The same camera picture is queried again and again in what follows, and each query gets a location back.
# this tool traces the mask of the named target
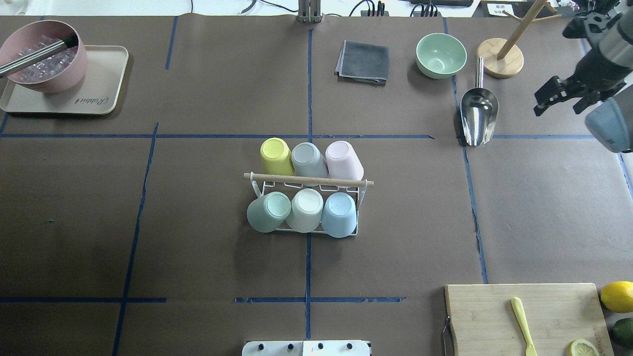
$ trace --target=yellow spatula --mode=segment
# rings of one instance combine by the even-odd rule
[[[525,348],[525,356],[536,356],[536,349],[534,348],[534,342],[532,342],[532,336],[530,335],[530,328],[527,327],[527,319],[525,318],[525,310],[523,309],[523,302],[521,298],[514,297],[510,300],[512,309],[517,317],[518,325],[521,327],[523,337],[527,347]]]

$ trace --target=wooden mug tree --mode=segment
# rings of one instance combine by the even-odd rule
[[[491,38],[479,44],[479,47],[477,47],[477,57],[484,57],[486,74],[495,78],[510,78],[521,71],[523,68],[523,53],[515,44],[518,38],[521,37],[525,29],[527,29],[532,22],[561,17],[560,15],[554,15],[534,20],[544,6],[547,6],[550,11],[556,14],[556,10],[549,5],[547,0],[534,1],[530,10],[528,10],[522,19],[504,11],[506,15],[520,20],[521,23],[507,41],[501,38]]]

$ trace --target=pink bowl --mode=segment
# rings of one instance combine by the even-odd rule
[[[3,65],[16,60],[18,52],[23,48],[35,48],[42,35],[64,39],[73,33],[77,34],[77,31],[69,24],[61,21],[43,20],[30,23],[11,34],[0,47],[0,64]],[[7,78],[23,87],[40,92],[60,92],[71,88],[84,78],[88,66],[84,43],[81,41],[79,34],[77,34],[77,38],[79,39],[77,55],[61,73],[50,79],[34,83],[20,82],[19,73],[11,74]]]

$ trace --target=green bowl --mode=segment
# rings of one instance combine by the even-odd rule
[[[415,61],[426,76],[450,78],[466,64],[466,49],[457,38],[447,34],[428,34],[415,49]]]

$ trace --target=wooden cutting board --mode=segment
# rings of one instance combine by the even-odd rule
[[[539,356],[568,356],[570,343],[589,340],[613,356],[593,283],[449,284],[446,308],[456,356],[525,355],[525,340],[510,299],[521,298]]]

